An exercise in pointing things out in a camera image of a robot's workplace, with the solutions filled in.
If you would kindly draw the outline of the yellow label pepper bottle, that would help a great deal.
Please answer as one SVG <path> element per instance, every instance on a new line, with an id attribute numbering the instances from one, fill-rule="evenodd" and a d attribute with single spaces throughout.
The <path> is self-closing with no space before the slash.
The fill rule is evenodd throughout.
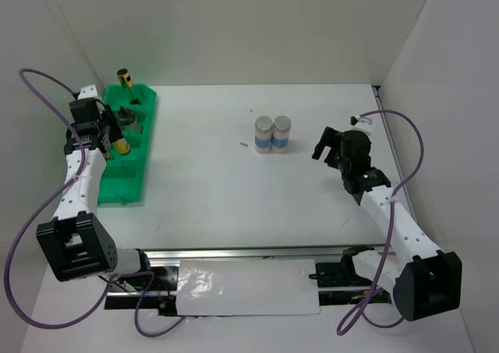
<path id="1" fill-rule="evenodd" d="M 127 68 L 118 69 L 116 72 L 121 87 L 128 92 L 131 105 L 141 105 L 141 101 L 133 93 L 133 81 Z"/>

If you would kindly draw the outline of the small yellow bottle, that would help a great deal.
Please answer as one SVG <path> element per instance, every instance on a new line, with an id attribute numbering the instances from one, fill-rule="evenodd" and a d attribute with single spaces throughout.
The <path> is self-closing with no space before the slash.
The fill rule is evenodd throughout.
<path id="1" fill-rule="evenodd" d="M 127 155 L 131 150 L 131 146 L 124 137 L 117 139 L 112 146 L 119 155 Z"/>

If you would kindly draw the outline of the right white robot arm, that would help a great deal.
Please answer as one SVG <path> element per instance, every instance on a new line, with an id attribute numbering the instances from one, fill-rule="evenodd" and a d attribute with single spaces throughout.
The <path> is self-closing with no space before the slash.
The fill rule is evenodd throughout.
<path id="1" fill-rule="evenodd" d="M 369 131 L 360 126 L 344 132 L 324 129 L 312 158 L 325 158 L 340 172 L 345 191 L 376 222 L 390 242 L 394 259 L 369 246 L 343 252 L 340 274 L 348 284 L 363 278 L 377 284 L 407 321 L 457 309 L 461 301 L 462 261 L 444 252 L 398 201 L 388 177 L 371 164 Z"/>

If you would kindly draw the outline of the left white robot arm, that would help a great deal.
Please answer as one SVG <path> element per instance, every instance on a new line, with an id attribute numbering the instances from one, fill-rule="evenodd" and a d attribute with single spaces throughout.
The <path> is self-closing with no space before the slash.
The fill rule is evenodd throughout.
<path id="1" fill-rule="evenodd" d="M 96 97 L 70 102 L 73 123 L 66 132 L 66 186 L 51 220 L 36 237 L 58 281 L 102 274 L 126 274 L 137 290 L 154 280 L 141 249 L 120 249 L 97 218 L 101 177 L 111 143 L 122 138 L 111 108 Z"/>

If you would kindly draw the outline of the silver lid salt jar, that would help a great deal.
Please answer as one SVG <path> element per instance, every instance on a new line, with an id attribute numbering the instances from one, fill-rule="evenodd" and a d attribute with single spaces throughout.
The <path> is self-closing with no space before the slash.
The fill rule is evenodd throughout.
<path id="1" fill-rule="evenodd" d="M 257 153 L 266 154 L 271 148 L 273 124 L 272 119 L 268 116 L 260 116 L 256 119 L 254 144 Z"/>
<path id="2" fill-rule="evenodd" d="M 276 154 L 283 154 L 288 146 L 292 122 L 289 117 L 280 115 L 274 119 L 271 148 Z"/>

